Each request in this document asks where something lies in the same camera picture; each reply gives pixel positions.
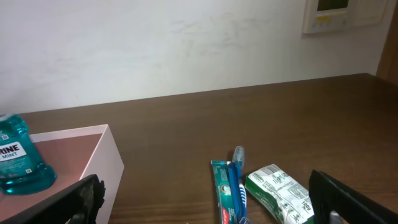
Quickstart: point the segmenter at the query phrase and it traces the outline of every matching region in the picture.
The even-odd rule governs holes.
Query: black object
[[[337,212],[350,224],[398,223],[397,214],[324,172],[312,171],[309,192],[314,224],[329,223],[332,211]]]
[[[89,175],[1,224],[95,224],[104,195],[104,182]]]

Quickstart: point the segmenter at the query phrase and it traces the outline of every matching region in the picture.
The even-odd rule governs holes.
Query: toothpaste
[[[272,164],[246,177],[246,189],[281,224],[313,223],[308,191]]]
[[[216,184],[218,210],[221,224],[237,223],[231,187],[228,181],[228,164],[226,161],[211,161]]]

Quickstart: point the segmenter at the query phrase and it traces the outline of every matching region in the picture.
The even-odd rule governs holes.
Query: wooden table
[[[398,88],[368,75],[23,114],[31,133],[109,124],[125,170],[110,223],[218,223],[210,160],[244,146],[308,188],[322,170],[398,213]],[[248,217],[276,223],[249,197]]]

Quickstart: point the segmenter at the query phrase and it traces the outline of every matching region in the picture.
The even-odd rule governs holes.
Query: pink box
[[[124,165],[107,124],[87,128],[33,134],[30,136],[44,161],[53,167],[57,179],[42,192],[10,196],[0,193],[0,222],[41,202],[80,179],[96,174],[105,183],[104,204],[96,222],[107,223]]]

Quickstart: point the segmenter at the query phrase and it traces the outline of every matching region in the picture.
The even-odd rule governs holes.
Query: black screen
[[[348,6],[348,0],[319,0],[318,11],[331,9],[344,9]]]

